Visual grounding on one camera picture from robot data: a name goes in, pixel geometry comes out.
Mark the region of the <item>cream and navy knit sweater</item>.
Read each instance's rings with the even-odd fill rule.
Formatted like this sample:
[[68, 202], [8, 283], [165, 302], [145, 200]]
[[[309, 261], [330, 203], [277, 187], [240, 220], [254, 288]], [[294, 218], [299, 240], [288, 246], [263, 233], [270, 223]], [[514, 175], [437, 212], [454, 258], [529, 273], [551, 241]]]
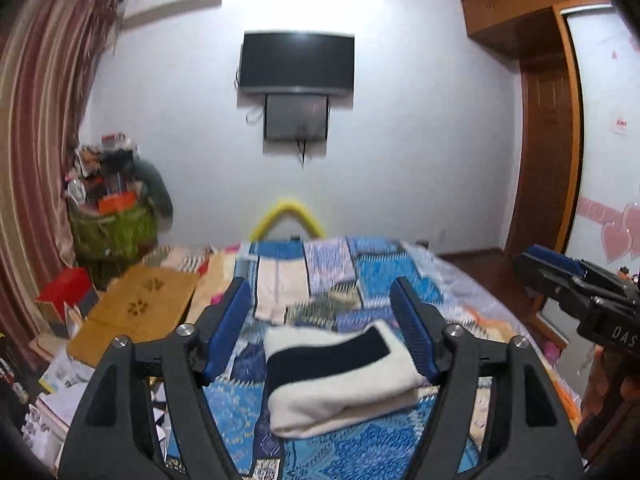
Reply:
[[273, 327], [264, 351], [270, 430], [285, 439], [317, 437], [411, 408], [425, 382], [381, 320], [356, 333]]

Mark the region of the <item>wooden door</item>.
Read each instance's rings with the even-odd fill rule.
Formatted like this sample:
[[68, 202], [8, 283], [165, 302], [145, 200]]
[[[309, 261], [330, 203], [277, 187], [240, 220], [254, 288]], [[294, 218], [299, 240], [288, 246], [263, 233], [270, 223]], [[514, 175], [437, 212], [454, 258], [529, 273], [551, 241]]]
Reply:
[[572, 110], [564, 56], [521, 62], [523, 137], [518, 190], [506, 254], [533, 244], [552, 248], [561, 232], [570, 188]]

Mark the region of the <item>papers pile beside bed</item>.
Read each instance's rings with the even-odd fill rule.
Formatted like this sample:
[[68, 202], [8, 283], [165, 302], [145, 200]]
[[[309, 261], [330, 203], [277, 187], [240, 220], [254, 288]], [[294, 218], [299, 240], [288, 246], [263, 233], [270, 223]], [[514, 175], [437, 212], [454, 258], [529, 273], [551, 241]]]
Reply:
[[70, 358], [63, 348], [39, 379], [44, 391], [27, 408], [22, 438], [55, 476], [68, 430], [93, 371], [93, 367]]

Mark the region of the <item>orange plush blanket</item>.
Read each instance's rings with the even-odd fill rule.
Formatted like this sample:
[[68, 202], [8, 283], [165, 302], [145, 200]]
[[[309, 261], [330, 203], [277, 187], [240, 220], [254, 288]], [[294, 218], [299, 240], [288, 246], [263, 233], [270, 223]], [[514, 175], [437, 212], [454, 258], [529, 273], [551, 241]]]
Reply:
[[[498, 342], [498, 344], [508, 344], [518, 334], [506, 321], [483, 318], [469, 307], [465, 307], [464, 310], [471, 318], [469, 331], [478, 339], [486, 339]], [[528, 350], [520, 350], [520, 353], [522, 356], [527, 353], [527, 358], [521, 358], [522, 365], [529, 364], [528, 369], [534, 371], [534, 384], [529, 387], [529, 390], [547, 382], [552, 385], [555, 390], [555, 397], [562, 404], [573, 432], [576, 432], [582, 422], [582, 415], [577, 405], [577, 396], [574, 396], [572, 390], [568, 388], [568, 385], [563, 382], [560, 375], [540, 352], [534, 348], [533, 344], [529, 344]], [[488, 377], [478, 380], [470, 426], [470, 436], [477, 445], [482, 444], [488, 425], [490, 388], [491, 380]]]

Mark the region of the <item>grey striped bed sheet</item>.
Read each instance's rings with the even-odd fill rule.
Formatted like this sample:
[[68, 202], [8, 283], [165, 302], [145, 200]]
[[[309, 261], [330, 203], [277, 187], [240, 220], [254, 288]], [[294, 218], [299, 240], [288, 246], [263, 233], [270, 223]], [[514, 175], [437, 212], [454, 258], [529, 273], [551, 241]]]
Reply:
[[521, 334], [533, 341], [544, 366], [553, 368], [554, 338], [535, 320], [541, 301], [516, 278], [499, 248], [436, 256], [422, 245], [402, 244], [422, 278], [434, 280], [444, 310], [490, 340]]

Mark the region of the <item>red box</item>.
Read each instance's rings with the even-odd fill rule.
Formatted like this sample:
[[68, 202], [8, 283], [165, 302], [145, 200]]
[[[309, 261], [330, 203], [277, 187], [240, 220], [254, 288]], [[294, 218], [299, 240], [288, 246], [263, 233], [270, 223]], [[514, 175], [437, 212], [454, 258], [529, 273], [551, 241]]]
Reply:
[[40, 292], [36, 306], [49, 325], [65, 322], [65, 307], [77, 308], [87, 316], [99, 300], [85, 268], [66, 268]]

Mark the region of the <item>green patterned storage bag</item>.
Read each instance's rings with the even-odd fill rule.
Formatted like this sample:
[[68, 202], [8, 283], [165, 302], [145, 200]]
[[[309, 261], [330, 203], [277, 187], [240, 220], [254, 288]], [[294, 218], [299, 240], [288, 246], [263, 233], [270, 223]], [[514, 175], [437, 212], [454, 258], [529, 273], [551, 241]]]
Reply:
[[68, 213], [76, 259], [95, 282], [121, 274], [157, 245], [156, 221], [148, 206], [135, 204], [106, 216], [71, 206]]

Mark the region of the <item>orange box on pile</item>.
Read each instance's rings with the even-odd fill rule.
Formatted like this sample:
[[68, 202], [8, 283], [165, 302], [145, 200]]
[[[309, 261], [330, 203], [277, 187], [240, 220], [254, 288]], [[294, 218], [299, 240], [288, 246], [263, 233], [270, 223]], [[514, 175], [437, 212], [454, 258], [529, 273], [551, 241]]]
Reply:
[[118, 214], [133, 207], [137, 201], [138, 196], [134, 191], [105, 195], [98, 200], [98, 211], [101, 216]]

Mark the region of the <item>blue patchwork bed cover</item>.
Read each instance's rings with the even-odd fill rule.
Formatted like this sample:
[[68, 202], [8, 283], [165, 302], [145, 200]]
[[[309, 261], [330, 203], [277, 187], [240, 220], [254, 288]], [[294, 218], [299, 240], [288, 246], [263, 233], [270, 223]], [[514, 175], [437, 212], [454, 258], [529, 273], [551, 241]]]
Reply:
[[265, 392], [265, 332], [278, 324], [357, 333], [375, 321], [397, 323], [390, 284], [408, 278], [424, 301], [444, 310], [477, 337], [489, 330], [468, 307], [454, 303], [460, 274], [427, 249], [397, 240], [342, 237], [308, 242], [256, 242], [213, 252], [186, 315], [195, 321], [221, 300], [232, 278], [253, 294], [224, 370], [204, 389], [224, 444], [244, 479], [399, 479], [409, 464], [437, 390], [425, 386], [405, 408], [317, 437], [273, 434]]

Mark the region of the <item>wooden wardrobe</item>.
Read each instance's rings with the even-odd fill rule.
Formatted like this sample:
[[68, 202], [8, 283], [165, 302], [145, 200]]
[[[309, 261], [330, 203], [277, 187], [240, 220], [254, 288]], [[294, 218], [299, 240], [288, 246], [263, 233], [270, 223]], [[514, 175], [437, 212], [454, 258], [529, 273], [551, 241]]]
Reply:
[[576, 214], [592, 211], [612, 223], [621, 215], [579, 197], [584, 148], [582, 90], [576, 56], [561, 13], [608, 0], [462, 0], [466, 33], [514, 58], [521, 71], [522, 142], [518, 185], [504, 253], [533, 244], [567, 248]]

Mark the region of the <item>grey plush toy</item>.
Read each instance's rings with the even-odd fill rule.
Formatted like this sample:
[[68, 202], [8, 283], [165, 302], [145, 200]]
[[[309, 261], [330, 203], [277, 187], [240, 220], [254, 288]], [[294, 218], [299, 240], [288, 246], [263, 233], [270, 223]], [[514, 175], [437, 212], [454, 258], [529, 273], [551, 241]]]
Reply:
[[140, 196], [149, 202], [162, 230], [168, 230], [174, 221], [174, 204], [162, 175], [148, 160], [136, 158], [131, 174], [140, 186]]

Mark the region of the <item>yellow curved foam tube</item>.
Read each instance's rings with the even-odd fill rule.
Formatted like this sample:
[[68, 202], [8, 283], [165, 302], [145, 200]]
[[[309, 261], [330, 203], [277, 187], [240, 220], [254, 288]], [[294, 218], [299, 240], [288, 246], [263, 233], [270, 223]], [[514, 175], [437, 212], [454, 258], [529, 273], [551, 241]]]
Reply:
[[264, 240], [283, 219], [295, 221], [313, 240], [326, 237], [326, 229], [302, 202], [294, 198], [280, 198], [257, 222], [250, 233], [250, 241]]

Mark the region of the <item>striped maroon curtain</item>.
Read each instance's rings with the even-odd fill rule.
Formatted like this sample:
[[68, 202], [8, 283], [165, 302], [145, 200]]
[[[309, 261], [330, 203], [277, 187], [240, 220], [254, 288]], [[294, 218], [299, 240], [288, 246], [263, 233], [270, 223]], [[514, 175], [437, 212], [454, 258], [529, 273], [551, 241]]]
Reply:
[[75, 261], [63, 180], [118, 0], [26, 0], [1, 49], [1, 330], [48, 330], [36, 298]]

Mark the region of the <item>white air conditioner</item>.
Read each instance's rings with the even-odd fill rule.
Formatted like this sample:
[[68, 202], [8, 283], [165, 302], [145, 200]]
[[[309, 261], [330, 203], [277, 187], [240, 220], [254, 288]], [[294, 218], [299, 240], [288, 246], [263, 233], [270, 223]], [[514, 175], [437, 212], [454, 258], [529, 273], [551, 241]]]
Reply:
[[122, 28], [125, 30], [139, 28], [143, 25], [155, 23], [166, 18], [188, 14], [206, 9], [216, 9], [222, 5], [222, 0], [177, 0], [157, 4], [139, 11], [128, 11], [122, 18]]

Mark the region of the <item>wall mounted black television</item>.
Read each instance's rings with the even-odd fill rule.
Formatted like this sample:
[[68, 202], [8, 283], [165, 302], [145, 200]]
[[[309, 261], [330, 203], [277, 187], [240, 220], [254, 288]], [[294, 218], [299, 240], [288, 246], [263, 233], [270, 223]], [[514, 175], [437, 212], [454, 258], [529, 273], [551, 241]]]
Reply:
[[349, 96], [355, 88], [355, 38], [316, 32], [248, 32], [239, 89], [245, 93]]

